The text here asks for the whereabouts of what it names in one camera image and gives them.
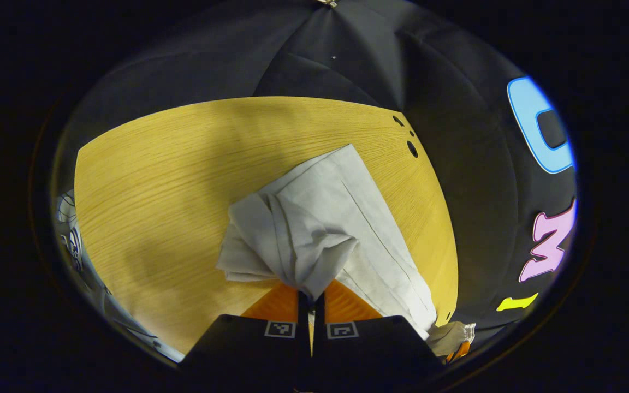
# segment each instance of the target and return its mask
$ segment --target crumpled fabric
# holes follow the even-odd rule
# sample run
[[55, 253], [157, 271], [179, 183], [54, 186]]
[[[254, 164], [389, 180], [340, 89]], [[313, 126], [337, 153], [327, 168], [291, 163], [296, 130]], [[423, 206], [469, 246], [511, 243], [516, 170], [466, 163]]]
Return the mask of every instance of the crumpled fabric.
[[477, 326], [476, 323], [464, 324], [461, 321], [452, 321], [439, 327], [434, 326], [426, 342], [434, 351], [434, 355], [446, 356], [457, 351], [465, 341], [472, 344], [475, 326]]
[[278, 278], [311, 303], [338, 279], [426, 339], [436, 319], [382, 194], [353, 145], [310, 159], [232, 204], [217, 268], [231, 281]]

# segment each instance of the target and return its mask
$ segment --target small white object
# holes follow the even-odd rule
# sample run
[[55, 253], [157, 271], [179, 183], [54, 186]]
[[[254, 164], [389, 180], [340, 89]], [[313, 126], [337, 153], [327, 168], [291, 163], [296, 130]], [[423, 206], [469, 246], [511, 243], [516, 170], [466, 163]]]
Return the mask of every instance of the small white object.
[[317, 1], [320, 2], [320, 3], [326, 4], [326, 5], [329, 5], [329, 7], [332, 7], [332, 8], [337, 6], [337, 4], [336, 4], [336, 2], [334, 2], [334, 0], [317, 0]]
[[477, 323], [464, 324], [461, 321], [452, 321], [444, 326], [435, 327], [429, 338], [429, 346], [434, 355], [449, 355], [457, 351], [465, 341], [472, 344], [475, 326]]
[[316, 300], [338, 279], [426, 339], [431, 292], [353, 145], [295, 167], [229, 208], [217, 268], [232, 281], [279, 278]]

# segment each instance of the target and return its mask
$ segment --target black umbrella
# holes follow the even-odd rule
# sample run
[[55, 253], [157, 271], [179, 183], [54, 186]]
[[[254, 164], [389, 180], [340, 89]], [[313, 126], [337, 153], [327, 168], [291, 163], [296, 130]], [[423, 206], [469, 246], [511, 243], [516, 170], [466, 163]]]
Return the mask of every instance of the black umbrella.
[[[98, 80], [68, 119], [55, 174], [72, 187], [76, 154], [103, 132], [160, 110], [207, 100], [300, 96], [403, 112], [434, 165], [458, 251], [454, 320], [477, 343], [539, 304], [560, 269], [519, 281], [536, 216], [572, 206], [574, 167], [545, 169], [507, 87], [526, 77], [470, 33], [402, 0], [224, 2], [165, 32]], [[544, 143], [566, 134], [554, 110], [536, 114]], [[569, 247], [566, 236], [560, 248]]]

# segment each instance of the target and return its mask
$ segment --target pink letter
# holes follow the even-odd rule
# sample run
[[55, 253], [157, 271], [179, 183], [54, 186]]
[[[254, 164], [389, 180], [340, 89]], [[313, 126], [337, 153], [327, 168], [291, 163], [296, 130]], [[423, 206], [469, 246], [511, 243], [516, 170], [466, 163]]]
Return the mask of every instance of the pink letter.
[[557, 269], [557, 266], [562, 262], [562, 257], [565, 255], [564, 249], [558, 246], [567, 237], [569, 231], [572, 230], [572, 226], [574, 226], [574, 217], [577, 212], [576, 207], [577, 201], [572, 199], [572, 206], [557, 216], [548, 218], [545, 216], [544, 212], [540, 212], [540, 214], [535, 217], [535, 223], [533, 224], [534, 241], [539, 241], [546, 234], [554, 233], [531, 250], [531, 254], [537, 257], [543, 257], [544, 259], [537, 261], [533, 258], [527, 261], [526, 265], [524, 265], [524, 270], [521, 272], [521, 276], [519, 276], [519, 283], [531, 277], [538, 276], [539, 274]]

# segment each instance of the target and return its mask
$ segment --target wood grain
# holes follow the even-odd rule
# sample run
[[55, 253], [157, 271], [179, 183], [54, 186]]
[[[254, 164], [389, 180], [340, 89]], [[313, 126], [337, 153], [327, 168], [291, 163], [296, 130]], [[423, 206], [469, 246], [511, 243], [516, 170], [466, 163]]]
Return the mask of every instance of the wood grain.
[[219, 314], [240, 315], [275, 284], [229, 282], [215, 268], [230, 204], [307, 159], [353, 144], [444, 324], [458, 290], [453, 229], [411, 130], [399, 112], [302, 97], [217, 100], [141, 117], [80, 149], [80, 232], [120, 304], [186, 353]]

